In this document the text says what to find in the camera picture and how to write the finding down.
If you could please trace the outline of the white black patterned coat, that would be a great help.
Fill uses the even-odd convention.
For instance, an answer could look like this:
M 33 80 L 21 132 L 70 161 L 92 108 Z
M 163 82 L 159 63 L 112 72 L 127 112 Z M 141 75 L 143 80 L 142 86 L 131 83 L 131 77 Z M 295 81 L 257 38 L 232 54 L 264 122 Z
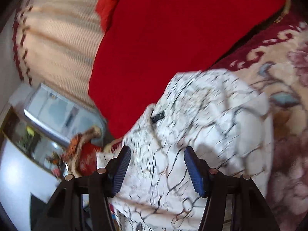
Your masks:
M 267 95 L 232 72 L 178 73 L 149 105 L 122 145 L 131 161 L 111 199 L 122 230 L 197 230 L 206 199 L 184 163 L 191 146 L 226 175 L 251 176 L 262 194 L 273 162 L 273 120 Z

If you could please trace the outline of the beige coat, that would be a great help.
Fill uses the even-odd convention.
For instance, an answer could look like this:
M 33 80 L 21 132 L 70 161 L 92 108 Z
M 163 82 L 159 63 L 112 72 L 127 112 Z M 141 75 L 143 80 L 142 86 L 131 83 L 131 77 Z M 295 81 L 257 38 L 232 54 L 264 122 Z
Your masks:
M 80 134 L 82 134 L 82 137 L 81 137 L 81 140 L 80 140 L 80 143 L 78 145 L 75 155 L 67 162 L 64 162 L 68 166 L 69 173 L 73 174 L 76 178 L 82 177 L 78 171 L 78 165 L 79 165 L 80 154 L 82 151 L 82 146 L 86 143 L 89 143 L 89 142 L 91 143 L 92 139 L 101 137 L 101 129 L 98 126 L 92 126 L 88 130 Z

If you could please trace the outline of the red gift box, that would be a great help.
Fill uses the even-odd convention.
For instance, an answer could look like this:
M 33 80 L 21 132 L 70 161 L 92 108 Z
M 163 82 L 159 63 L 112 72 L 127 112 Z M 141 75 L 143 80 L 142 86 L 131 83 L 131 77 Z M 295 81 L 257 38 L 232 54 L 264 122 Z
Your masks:
M 78 171 L 81 176 L 90 176 L 97 170 L 97 156 L 98 152 L 101 152 L 102 148 L 96 145 L 86 143 L 82 146 L 80 154 Z

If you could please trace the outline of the orange black folded garment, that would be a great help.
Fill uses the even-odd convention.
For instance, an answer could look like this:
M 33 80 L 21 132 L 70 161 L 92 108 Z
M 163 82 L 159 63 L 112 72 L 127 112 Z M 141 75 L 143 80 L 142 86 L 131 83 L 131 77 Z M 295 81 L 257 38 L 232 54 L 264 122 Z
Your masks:
M 68 148 L 61 155 L 61 158 L 62 158 L 63 162 L 67 162 L 68 160 L 70 160 L 75 155 L 75 153 L 77 151 L 77 148 L 78 148 L 78 145 L 80 143 L 81 137 L 82 137 L 82 134 L 77 134 L 76 136 L 74 136 L 71 139 Z

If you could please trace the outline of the wooden display shelf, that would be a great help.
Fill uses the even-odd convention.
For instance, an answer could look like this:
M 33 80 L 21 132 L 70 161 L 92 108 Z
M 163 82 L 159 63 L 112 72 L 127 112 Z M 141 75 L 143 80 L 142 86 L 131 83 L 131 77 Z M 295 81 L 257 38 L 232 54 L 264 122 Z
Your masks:
M 1 111 L 1 136 L 39 168 L 58 179 L 64 177 L 66 166 L 59 160 L 64 147 L 21 118 L 10 104 Z

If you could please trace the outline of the floral plush seat blanket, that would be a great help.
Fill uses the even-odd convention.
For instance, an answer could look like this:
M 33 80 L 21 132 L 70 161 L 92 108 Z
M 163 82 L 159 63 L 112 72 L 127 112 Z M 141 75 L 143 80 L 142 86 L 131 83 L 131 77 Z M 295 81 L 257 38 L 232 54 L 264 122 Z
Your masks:
M 266 199 L 280 229 L 295 230 L 307 217 L 307 16 L 292 8 L 215 68 L 269 98 L 274 158 Z

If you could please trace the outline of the beige dotted curtain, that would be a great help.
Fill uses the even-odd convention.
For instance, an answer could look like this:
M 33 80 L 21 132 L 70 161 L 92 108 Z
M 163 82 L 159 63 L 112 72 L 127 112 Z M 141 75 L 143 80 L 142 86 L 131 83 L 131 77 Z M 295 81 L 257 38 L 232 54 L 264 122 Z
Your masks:
M 15 13 L 14 61 L 19 78 L 45 84 L 87 109 L 89 80 L 103 38 L 98 0 L 22 0 Z

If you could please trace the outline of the red sofa back cover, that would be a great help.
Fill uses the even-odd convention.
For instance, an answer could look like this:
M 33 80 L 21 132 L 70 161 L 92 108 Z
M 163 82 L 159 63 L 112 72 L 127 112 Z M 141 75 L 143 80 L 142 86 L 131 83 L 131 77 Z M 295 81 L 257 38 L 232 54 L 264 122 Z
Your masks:
M 126 134 L 179 72 L 205 70 L 286 0 L 120 0 L 88 94 L 113 137 Z

